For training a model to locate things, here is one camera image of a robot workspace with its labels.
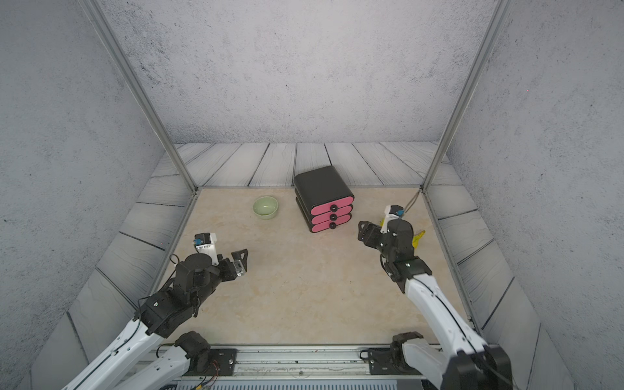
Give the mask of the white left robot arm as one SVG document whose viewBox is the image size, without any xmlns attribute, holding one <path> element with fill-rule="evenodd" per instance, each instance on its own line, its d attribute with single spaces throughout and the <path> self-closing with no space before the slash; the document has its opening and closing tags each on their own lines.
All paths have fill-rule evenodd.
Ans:
<svg viewBox="0 0 624 390">
<path fill-rule="evenodd" d="M 129 372 L 179 326 L 198 316 L 203 302 L 223 282 L 242 277 L 248 269 L 248 250 L 218 254 L 196 253 L 177 263 L 175 271 L 156 293 L 143 297 L 133 319 L 80 374 L 68 389 L 165 389 L 188 373 L 199 375 L 196 388 L 232 375 L 235 349 L 213 349 L 199 333 L 190 331 L 148 367 Z"/>
</svg>

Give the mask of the pink drawer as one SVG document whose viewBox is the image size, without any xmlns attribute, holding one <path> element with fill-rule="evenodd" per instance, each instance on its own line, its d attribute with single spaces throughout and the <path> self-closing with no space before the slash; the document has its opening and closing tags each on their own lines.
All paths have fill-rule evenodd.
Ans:
<svg viewBox="0 0 624 390">
<path fill-rule="evenodd" d="M 314 216 L 311 222 L 312 224 L 321 224 L 322 222 L 325 222 L 328 220 L 334 221 L 338 217 L 349 214 L 352 211 L 352 209 L 353 207 L 351 205 L 344 206 L 344 207 L 336 209 L 335 211 L 329 211 L 327 213 Z"/>
<path fill-rule="evenodd" d="M 310 214 L 312 215 L 321 215 L 329 212 L 337 211 L 346 206 L 350 206 L 354 201 L 354 196 L 347 196 L 344 198 L 336 199 L 334 201 L 325 202 L 323 204 L 319 204 L 314 206 L 310 210 Z"/>
<path fill-rule="evenodd" d="M 336 229 L 338 226 L 342 225 L 342 224 L 346 224 L 347 222 L 351 221 L 352 215 L 351 214 L 346 214 L 346 215 L 341 215 L 336 217 L 336 219 L 334 220 L 327 220 L 327 221 L 323 221 L 320 224 L 314 224 L 311 228 L 310 231 L 313 233 L 317 233 L 317 232 L 323 232 L 325 230 L 333 230 Z"/>
</svg>

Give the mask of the pink bottom drawer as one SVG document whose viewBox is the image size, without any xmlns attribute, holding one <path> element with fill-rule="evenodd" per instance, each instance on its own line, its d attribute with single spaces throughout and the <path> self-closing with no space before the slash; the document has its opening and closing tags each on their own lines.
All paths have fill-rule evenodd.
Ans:
<svg viewBox="0 0 624 390">
<path fill-rule="evenodd" d="M 351 221 L 352 215 L 351 214 L 346 214 L 346 215 L 341 215 L 336 217 L 336 219 L 334 220 L 327 220 L 327 221 L 323 221 L 320 224 L 314 224 L 311 228 L 310 231 L 313 233 L 317 233 L 317 232 L 323 232 L 325 230 L 333 230 L 336 229 L 338 226 L 342 225 L 342 224 L 346 224 L 347 222 Z"/>
</svg>

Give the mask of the black drawer cabinet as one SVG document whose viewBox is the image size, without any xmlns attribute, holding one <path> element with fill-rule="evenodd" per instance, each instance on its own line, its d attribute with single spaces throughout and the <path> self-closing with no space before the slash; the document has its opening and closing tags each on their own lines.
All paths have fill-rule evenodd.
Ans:
<svg viewBox="0 0 624 390">
<path fill-rule="evenodd" d="M 314 216 L 310 210 L 319 204 L 354 196 L 333 166 L 298 174 L 294 178 L 296 202 L 310 230 Z"/>
</svg>

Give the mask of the yellow banana bunch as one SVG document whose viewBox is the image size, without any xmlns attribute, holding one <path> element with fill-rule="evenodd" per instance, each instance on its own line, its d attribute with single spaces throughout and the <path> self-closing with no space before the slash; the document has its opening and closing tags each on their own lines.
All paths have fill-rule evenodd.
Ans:
<svg viewBox="0 0 624 390">
<path fill-rule="evenodd" d="M 414 234 L 414 237 L 412 239 L 412 246 L 414 247 L 414 249 L 417 249 L 419 247 L 419 242 L 423 238 L 425 233 L 426 233 L 425 230 L 421 230 L 420 232 L 417 232 L 416 234 Z"/>
</svg>

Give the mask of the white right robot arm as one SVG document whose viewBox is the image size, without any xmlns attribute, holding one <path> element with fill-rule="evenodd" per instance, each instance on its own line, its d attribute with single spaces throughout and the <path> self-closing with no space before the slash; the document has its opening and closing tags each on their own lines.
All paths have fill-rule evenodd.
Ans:
<svg viewBox="0 0 624 390">
<path fill-rule="evenodd" d="M 409 222 L 385 219 L 379 226 L 362 221 L 357 238 L 378 250 L 383 270 L 417 306 L 438 341 L 433 347 L 420 336 L 394 336 L 391 351 L 398 370 L 419 372 L 426 389 L 513 388 L 508 354 L 488 344 L 449 303 L 430 267 L 415 253 Z"/>
</svg>

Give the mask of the light green bowl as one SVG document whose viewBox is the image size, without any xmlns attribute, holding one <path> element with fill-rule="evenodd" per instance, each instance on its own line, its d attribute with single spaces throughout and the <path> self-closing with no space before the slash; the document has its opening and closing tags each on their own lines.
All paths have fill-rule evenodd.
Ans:
<svg viewBox="0 0 624 390">
<path fill-rule="evenodd" d="M 279 211 L 279 202 L 272 196 L 261 196 L 254 201 L 252 211 L 260 219 L 273 219 Z"/>
</svg>

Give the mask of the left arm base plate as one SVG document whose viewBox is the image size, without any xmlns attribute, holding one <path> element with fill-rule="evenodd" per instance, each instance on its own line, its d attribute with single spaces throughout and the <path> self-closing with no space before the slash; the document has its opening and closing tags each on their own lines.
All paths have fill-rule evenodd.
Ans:
<svg viewBox="0 0 624 390">
<path fill-rule="evenodd" d="M 186 375 L 229 377 L 234 375 L 237 361 L 237 349 L 217 348 L 201 351 L 192 357 Z"/>
</svg>

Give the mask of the pink top drawer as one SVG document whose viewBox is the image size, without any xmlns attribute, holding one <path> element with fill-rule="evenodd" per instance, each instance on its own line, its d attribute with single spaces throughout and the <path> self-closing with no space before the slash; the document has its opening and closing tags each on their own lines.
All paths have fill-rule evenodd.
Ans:
<svg viewBox="0 0 624 390">
<path fill-rule="evenodd" d="M 337 211 L 346 206 L 350 206 L 354 201 L 354 196 L 347 196 L 344 198 L 336 199 L 334 201 L 325 202 L 323 204 L 319 204 L 314 206 L 310 210 L 310 214 L 312 215 L 321 215 L 329 212 Z"/>
</svg>

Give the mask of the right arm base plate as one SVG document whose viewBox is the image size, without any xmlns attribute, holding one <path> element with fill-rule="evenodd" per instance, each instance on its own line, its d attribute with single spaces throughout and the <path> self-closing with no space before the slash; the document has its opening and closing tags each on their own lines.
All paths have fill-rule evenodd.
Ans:
<svg viewBox="0 0 624 390">
<path fill-rule="evenodd" d="M 359 358 L 368 365 L 370 375 L 419 375 L 391 347 L 362 349 L 359 351 Z"/>
</svg>

